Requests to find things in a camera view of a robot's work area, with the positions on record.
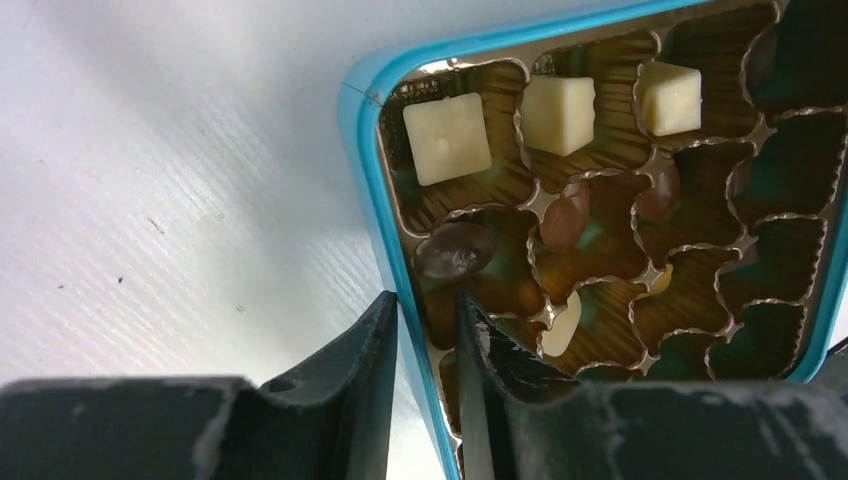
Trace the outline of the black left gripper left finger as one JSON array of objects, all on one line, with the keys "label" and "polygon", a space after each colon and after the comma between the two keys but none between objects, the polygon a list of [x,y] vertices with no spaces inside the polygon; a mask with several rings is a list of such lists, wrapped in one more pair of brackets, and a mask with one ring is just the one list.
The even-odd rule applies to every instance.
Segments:
[{"label": "black left gripper left finger", "polygon": [[1,390],[5,479],[382,479],[398,305],[255,386],[241,377],[18,380]]}]

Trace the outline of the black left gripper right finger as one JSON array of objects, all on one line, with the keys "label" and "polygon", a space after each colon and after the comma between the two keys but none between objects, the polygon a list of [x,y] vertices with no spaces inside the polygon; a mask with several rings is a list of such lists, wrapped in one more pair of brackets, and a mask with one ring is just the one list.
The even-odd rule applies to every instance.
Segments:
[{"label": "black left gripper right finger", "polygon": [[843,479],[847,406],[779,382],[585,381],[456,300],[468,479]]}]

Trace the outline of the teal chocolate box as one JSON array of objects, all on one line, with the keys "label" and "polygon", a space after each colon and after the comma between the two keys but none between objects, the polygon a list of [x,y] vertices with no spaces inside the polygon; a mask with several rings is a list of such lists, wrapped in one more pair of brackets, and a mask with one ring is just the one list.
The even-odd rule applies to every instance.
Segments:
[{"label": "teal chocolate box", "polygon": [[449,479],[462,292],[585,381],[807,384],[839,339],[843,1],[606,1],[378,51],[337,115]]}]

